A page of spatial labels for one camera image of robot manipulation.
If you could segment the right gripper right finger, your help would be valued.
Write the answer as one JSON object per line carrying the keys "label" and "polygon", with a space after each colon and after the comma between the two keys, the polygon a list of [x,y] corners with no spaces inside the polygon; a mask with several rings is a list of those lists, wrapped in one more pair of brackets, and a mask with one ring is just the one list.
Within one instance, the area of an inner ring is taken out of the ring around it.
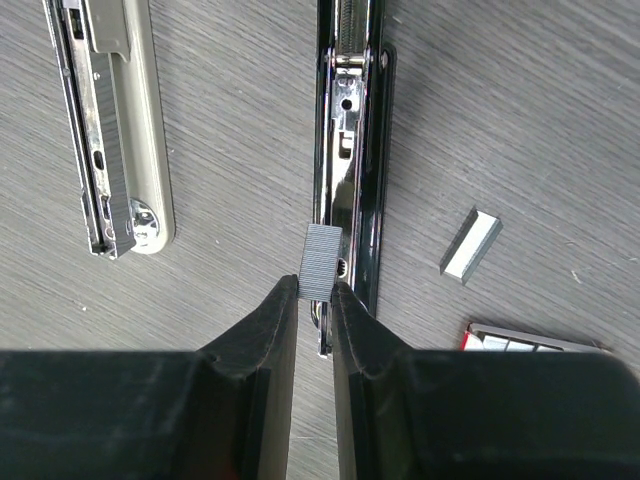
{"label": "right gripper right finger", "polygon": [[343,479],[635,479],[639,382],[604,353],[419,350],[331,300]]}

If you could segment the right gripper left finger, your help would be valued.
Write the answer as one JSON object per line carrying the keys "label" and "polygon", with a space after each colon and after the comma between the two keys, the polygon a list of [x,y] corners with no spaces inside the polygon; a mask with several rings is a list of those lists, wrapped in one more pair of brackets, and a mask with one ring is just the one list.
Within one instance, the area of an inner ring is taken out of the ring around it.
{"label": "right gripper left finger", "polygon": [[284,478],[297,287],[194,351],[3,351],[2,477]]}

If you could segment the grey staple strip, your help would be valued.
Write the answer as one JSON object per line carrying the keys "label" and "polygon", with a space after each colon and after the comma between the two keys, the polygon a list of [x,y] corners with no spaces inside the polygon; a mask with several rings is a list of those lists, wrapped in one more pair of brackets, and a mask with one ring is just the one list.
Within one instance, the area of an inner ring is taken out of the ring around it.
{"label": "grey staple strip", "polygon": [[337,226],[309,224],[298,275],[298,298],[329,302],[333,290],[342,241]]}
{"label": "grey staple strip", "polygon": [[473,207],[439,263],[439,273],[465,285],[502,230],[499,217]]}

